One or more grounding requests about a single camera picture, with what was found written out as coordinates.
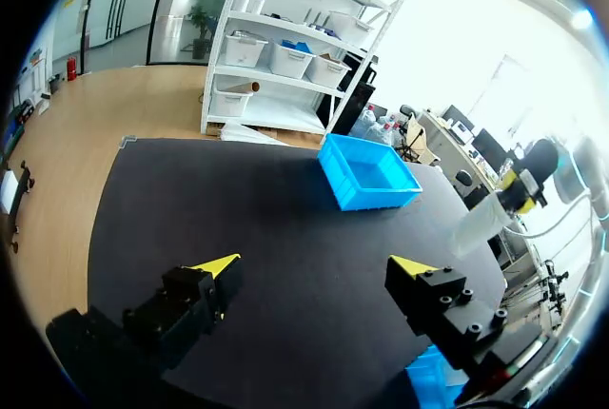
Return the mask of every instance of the glass wall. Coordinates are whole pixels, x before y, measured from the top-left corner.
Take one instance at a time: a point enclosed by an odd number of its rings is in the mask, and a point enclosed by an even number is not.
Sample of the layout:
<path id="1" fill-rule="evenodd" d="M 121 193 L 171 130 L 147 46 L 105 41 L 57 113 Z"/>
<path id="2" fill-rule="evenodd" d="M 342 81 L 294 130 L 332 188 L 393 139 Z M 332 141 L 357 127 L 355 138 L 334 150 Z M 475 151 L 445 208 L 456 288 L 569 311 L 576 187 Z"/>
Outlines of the glass wall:
<path id="1" fill-rule="evenodd" d="M 150 63 L 206 65 L 225 0 L 160 0 Z"/>
<path id="2" fill-rule="evenodd" d="M 206 65 L 225 0 L 90 0 L 87 7 L 88 2 L 60 0 L 54 10 L 53 73 L 65 75 L 70 56 L 78 72 Z"/>
<path id="3" fill-rule="evenodd" d="M 145 65 L 156 0 L 91 0 L 86 29 L 86 71 Z"/>

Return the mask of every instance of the white bottle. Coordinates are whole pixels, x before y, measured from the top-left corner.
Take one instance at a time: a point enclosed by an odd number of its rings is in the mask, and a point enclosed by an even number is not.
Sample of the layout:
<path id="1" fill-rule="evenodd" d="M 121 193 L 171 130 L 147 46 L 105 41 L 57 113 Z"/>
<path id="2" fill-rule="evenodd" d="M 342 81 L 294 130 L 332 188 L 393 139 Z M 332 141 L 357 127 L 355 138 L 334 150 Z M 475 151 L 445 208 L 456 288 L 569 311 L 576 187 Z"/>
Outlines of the white bottle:
<path id="1" fill-rule="evenodd" d="M 256 0 L 254 2 L 254 6 L 251 9 L 252 14 L 260 14 L 263 10 L 263 6 L 265 5 L 266 0 Z"/>
<path id="2" fill-rule="evenodd" d="M 391 145 L 393 147 L 401 147 L 403 145 L 403 136 L 400 133 L 399 122 L 396 122 L 391 129 Z"/>
<path id="3" fill-rule="evenodd" d="M 396 115 L 390 114 L 387 116 L 381 116 L 377 122 L 382 126 L 384 126 L 385 124 L 390 124 L 391 126 L 393 126 L 393 123 L 396 122 Z"/>
<path id="4" fill-rule="evenodd" d="M 377 116 L 374 115 L 374 105 L 368 105 L 353 124 L 349 136 L 363 138 L 368 128 L 375 122 L 377 122 Z"/>
<path id="5" fill-rule="evenodd" d="M 385 124 L 382 126 L 378 122 L 375 122 L 370 126 L 363 138 L 375 143 L 381 143 L 382 145 L 391 145 L 391 125 Z"/>
<path id="6" fill-rule="evenodd" d="M 249 4 L 249 0 L 236 0 L 235 1 L 235 11 L 246 12 L 248 4 Z"/>

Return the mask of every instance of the wooden floor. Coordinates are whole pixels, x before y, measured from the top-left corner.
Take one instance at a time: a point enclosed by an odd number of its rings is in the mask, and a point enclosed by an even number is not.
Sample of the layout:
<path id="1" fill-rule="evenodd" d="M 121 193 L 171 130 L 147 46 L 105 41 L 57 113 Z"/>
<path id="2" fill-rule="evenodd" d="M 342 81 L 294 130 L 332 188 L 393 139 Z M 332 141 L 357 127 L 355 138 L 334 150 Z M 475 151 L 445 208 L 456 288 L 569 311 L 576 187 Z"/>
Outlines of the wooden floor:
<path id="1" fill-rule="evenodd" d="M 41 331 L 72 307 L 88 308 L 91 229 L 123 136 L 213 138 L 199 131 L 205 75 L 205 67 L 191 66 L 85 75 L 62 84 L 50 109 L 41 116 L 36 111 L 27 122 L 10 166 L 19 175 L 25 159 L 36 186 L 19 211 L 19 253 L 11 261 Z M 319 136 L 289 131 L 277 132 L 276 138 L 293 146 L 319 147 L 320 142 Z"/>

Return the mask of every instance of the fire extinguisher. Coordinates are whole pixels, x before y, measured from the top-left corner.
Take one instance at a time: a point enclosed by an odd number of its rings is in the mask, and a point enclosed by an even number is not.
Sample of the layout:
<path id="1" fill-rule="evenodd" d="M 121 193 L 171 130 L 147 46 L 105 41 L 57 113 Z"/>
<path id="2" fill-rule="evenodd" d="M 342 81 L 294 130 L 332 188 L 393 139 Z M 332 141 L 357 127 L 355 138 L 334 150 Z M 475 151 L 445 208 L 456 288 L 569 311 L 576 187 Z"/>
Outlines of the fire extinguisher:
<path id="1" fill-rule="evenodd" d="M 68 81 L 76 79 L 76 57 L 68 57 L 66 64 L 68 70 Z"/>

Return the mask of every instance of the blue bin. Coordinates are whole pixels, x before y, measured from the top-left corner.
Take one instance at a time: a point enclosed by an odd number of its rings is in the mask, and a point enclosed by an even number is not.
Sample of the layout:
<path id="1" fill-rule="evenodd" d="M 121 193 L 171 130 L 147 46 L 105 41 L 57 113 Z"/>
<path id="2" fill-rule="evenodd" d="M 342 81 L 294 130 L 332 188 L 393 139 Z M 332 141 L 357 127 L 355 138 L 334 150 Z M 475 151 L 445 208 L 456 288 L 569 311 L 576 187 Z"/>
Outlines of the blue bin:
<path id="1" fill-rule="evenodd" d="M 390 146 L 329 134 L 318 159 L 343 211 L 406 206 L 422 192 Z"/>
<path id="2" fill-rule="evenodd" d="M 461 393 L 467 376 L 452 369 L 435 345 L 406 367 L 421 409 L 449 409 Z"/>

